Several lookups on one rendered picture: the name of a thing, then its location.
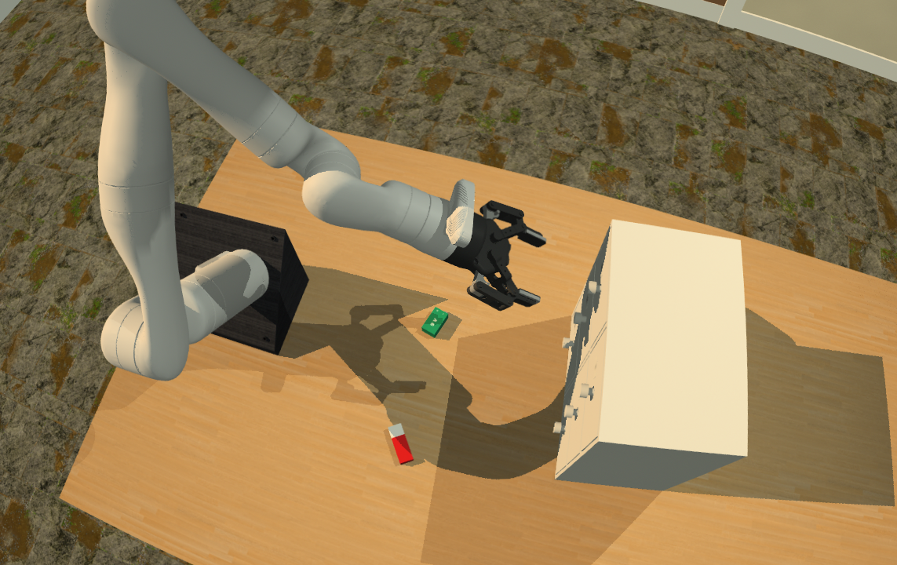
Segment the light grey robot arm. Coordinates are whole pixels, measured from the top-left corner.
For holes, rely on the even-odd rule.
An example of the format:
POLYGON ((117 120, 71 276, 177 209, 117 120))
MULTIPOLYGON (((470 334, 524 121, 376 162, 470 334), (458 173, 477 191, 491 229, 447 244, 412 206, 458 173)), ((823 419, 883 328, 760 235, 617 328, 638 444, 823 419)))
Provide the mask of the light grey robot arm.
POLYGON ((442 261, 469 245, 476 184, 461 179, 449 201, 400 181, 362 181, 345 144, 223 53, 176 0, 86 0, 86 13, 106 49, 101 219, 138 293, 101 331, 112 366, 173 380, 190 344, 268 290, 268 268, 243 248, 180 280, 167 80, 263 163, 300 174, 302 202, 320 221, 377 231, 442 261))

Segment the white chest of drawers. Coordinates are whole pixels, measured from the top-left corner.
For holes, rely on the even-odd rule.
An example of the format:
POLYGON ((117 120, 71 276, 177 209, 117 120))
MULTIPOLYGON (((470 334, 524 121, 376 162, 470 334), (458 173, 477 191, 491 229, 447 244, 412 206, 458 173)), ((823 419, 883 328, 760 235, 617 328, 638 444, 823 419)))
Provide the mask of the white chest of drawers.
POLYGON ((555 479, 671 489, 747 457, 742 248, 643 223, 611 228, 607 322, 578 368, 607 328, 598 437, 555 479))

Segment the green nine-volt battery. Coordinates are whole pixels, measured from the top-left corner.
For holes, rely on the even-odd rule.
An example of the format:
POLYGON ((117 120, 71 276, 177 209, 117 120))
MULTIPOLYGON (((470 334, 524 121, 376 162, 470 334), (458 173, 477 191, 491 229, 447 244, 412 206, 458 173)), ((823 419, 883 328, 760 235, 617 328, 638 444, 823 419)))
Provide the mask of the green nine-volt battery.
POLYGON ((423 332, 426 332, 427 335, 436 337, 439 330, 441 330, 442 326, 445 324, 446 319, 448 319, 447 312, 439 310, 437 307, 435 307, 430 316, 426 319, 425 324, 421 326, 421 330, 423 330, 423 332))

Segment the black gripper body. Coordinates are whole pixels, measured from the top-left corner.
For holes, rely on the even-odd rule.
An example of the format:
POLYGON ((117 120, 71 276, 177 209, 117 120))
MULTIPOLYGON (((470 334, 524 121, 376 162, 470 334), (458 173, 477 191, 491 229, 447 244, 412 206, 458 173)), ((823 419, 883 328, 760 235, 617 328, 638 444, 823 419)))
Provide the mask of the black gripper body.
POLYGON ((481 275, 488 276, 492 273, 499 272, 494 266, 494 262, 489 258, 489 250, 496 248, 501 254, 501 259, 505 262, 506 267, 509 265, 509 253, 512 244, 508 239, 492 241, 490 238, 496 230, 501 230, 492 219, 484 219, 483 216, 474 212, 473 228, 471 240, 468 246, 462 248, 458 246, 450 257, 443 260, 455 267, 468 269, 473 275, 476 271, 481 275))

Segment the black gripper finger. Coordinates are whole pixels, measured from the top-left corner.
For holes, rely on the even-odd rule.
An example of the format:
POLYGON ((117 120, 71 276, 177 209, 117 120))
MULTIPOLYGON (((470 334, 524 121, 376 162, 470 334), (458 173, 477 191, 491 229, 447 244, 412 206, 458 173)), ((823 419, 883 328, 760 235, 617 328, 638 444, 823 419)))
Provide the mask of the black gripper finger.
POLYGON ((541 233, 533 228, 527 228, 526 223, 523 222, 524 213, 520 209, 490 200, 483 207, 480 207, 479 211, 485 219, 498 219, 498 221, 512 223, 512 226, 509 226, 509 228, 496 230, 490 236, 492 241, 511 239, 517 235, 519 240, 526 241, 530 246, 541 247, 546 244, 546 239, 541 233))
POLYGON ((526 307, 539 303, 541 297, 537 294, 527 292, 521 289, 521 287, 514 285, 512 273, 506 267, 505 262, 501 259, 501 254, 496 248, 489 250, 488 255, 491 261, 494 262, 496 269, 501 273, 501 278, 496 278, 495 273, 492 273, 492 275, 487 276, 487 280, 489 280, 487 282, 484 280, 484 275, 476 271, 471 286, 467 287, 467 293, 471 294, 471 297, 475 297, 498 311, 512 307, 513 301, 517 304, 526 305, 526 307))

